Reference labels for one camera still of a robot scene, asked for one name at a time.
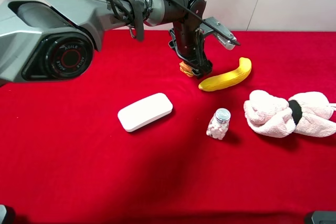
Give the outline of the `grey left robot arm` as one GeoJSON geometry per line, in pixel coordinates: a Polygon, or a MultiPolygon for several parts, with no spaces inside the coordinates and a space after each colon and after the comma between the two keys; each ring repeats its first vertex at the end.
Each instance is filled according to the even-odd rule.
{"type": "Polygon", "coordinates": [[[90,66],[106,31],[171,23],[170,47],[201,78],[212,71],[201,33],[204,0],[6,0],[1,3],[1,85],[71,80],[90,66]]]}

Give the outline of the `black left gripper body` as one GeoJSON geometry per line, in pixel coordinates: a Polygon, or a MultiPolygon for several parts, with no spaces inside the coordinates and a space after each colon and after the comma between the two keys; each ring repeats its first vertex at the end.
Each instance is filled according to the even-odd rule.
{"type": "Polygon", "coordinates": [[[170,29],[172,40],[170,47],[177,56],[186,64],[193,68],[194,74],[197,69],[211,67],[213,64],[206,58],[204,52],[204,36],[200,30],[201,22],[195,19],[183,19],[174,22],[170,29]]]}

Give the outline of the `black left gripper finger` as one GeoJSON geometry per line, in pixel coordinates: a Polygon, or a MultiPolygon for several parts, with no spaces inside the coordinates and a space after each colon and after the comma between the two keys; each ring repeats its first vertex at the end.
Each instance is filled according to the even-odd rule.
{"type": "Polygon", "coordinates": [[[196,78],[197,79],[201,79],[205,76],[207,76],[208,74],[212,73],[212,68],[207,67],[207,68],[199,68],[196,71],[196,78]]]}
{"type": "Polygon", "coordinates": [[[188,64],[186,64],[185,62],[183,62],[183,73],[186,74],[188,77],[195,76],[193,68],[188,64]]]}

